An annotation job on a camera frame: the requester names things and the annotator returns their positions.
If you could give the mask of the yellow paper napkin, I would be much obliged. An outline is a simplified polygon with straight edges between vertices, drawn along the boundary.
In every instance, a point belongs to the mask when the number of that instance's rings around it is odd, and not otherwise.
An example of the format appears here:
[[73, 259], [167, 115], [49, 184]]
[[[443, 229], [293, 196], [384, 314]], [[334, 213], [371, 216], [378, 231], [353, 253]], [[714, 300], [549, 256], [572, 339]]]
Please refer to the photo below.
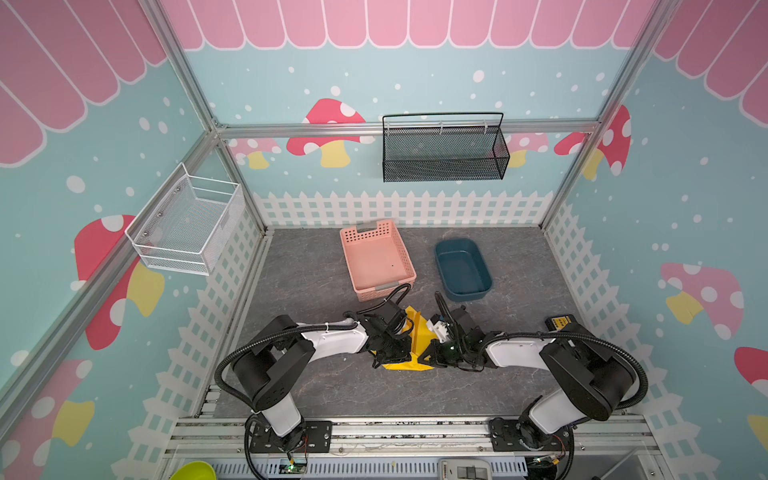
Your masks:
[[431, 341], [437, 340], [438, 337], [428, 328], [428, 322], [420, 312], [409, 306], [406, 308], [406, 314], [408, 319], [414, 324], [414, 328], [410, 332], [411, 359], [407, 362], [386, 363], [383, 367], [392, 371], [421, 372], [432, 370], [432, 366], [420, 363], [418, 358], [429, 347]]

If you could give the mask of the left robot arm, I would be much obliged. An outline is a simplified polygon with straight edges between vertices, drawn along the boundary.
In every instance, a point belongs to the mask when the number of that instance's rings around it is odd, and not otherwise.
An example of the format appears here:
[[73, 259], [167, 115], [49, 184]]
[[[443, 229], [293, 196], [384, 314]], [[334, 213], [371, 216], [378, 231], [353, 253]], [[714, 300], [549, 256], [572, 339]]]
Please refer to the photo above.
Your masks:
[[246, 450], [258, 434], [258, 422], [287, 455], [308, 445], [308, 427], [291, 389], [311, 362], [358, 353], [370, 354], [374, 369], [409, 362], [415, 322], [400, 302], [410, 290], [410, 284], [400, 285], [373, 306], [345, 312], [339, 322], [303, 324], [277, 316], [221, 360], [213, 374], [216, 385], [251, 410]]

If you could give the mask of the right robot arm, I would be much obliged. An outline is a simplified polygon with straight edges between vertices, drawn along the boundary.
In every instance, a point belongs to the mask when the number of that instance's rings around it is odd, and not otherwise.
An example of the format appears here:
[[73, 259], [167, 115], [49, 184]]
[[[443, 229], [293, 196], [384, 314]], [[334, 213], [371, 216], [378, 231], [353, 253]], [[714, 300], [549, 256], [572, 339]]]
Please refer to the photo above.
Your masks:
[[606, 421], [616, 410], [639, 404], [649, 389], [641, 363], [624, 349], [598, 338], [578, 323], [560, 330], [483, 332], [465, 306], [448, 307], [435, 294], [439, 312], [427, 321], [437, 338], [419, 362], [481, 373], [525, 367], [546, 370], [558, 388], [533, 400], [501, 437], [529, 451], [546, 447], [555, 435], [590, 420]]

